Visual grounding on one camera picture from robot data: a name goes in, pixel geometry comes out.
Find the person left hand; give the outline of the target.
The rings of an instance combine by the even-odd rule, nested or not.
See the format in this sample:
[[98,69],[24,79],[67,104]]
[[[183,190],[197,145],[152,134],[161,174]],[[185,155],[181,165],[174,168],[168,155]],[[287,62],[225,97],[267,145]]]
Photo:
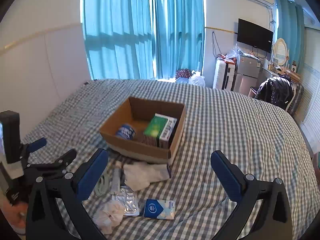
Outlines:
[[28,204],[19,202],[11,205],[7,200],[3,202],[3,213],[13,230],[19,235],[25,235],[26,215]]

